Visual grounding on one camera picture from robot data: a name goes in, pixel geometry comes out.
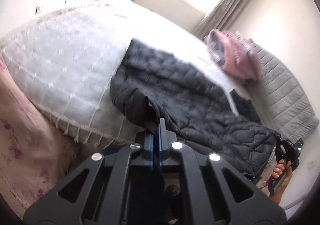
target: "person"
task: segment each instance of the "person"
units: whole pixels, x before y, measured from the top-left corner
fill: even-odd
[[[273,202],[275,202],[277,204],[280,203],[282,195],[284,193],[284,190],[287,188],[287,186],[292,178],[291,161],[286,163],[286,161],[284,159],[280,160],[279,163],[274,168],[274,170],[271,174],[271,177],[270,177],[270,178],[274,178],[274,179],[279,178],[285,169],[287,169],[287,171],[286,171],[287,176],[283,180],[282,184],[277,188],[275,193],[270,194],[270,196],[269,196],[270,200],[272,200]]]

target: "tassel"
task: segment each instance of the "tassel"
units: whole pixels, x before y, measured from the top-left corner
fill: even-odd
[[[111,142],[108,145],[106,145],[103,149],[108,148],[113,143],[113,141],[115,141],[115,138],[113,140],[111,140]]]
[[[89,138],[91,136],[92,131],[90,131],[89,135],[87,136],[87,138],[85,139],[85,141],[83,142],[84,145],[89,143]]]
[[[59,126],[58,126],[58,121],[59,121],[59,120],[60,120],[60,119],[58,118],[58,119],[57,119],[57,122],[56,122],[56,128],[57,128],[57,129],[59,129]]]
[[[70,126],[70,123],[68,123],[68,126],[67,126],[67,129],[64,131],[64,135],[68,135],[69,134],[69,126]]]
[[[79,143],[80,137],[79,137],[79,131],[80,131],[80,127],[78,127],[78,132],[77,132],[77,136],[74,139],[74,142]]]
[[[97,148],[100,145],[102,138],[103,135],[100,137],[99,141],[93,145],[95,148]]]

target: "pink floral fabric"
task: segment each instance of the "pink floral fabric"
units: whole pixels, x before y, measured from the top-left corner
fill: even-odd
[[[0,180],[28,208],[63,179],[78,151],[20,91],[0,59]]]

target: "grey curtain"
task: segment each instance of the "grey curtain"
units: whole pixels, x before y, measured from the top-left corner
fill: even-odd
[[[217,28],[226,30],[234,22],[249,0],[219,0],[213,9],[204,17],[200,24],[192,32],[203,40],[209,32]]]

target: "quilted jacket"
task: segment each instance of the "quilted jacket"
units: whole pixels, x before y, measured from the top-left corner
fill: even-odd
[[[146,127],[165,118],[178,140],[205,155],[216,152],[249,179],[258,177],[277,133],[260,123],[251,102],[224,91],[190,63],[133,39],[111,79],[112,102],[129,121]]]

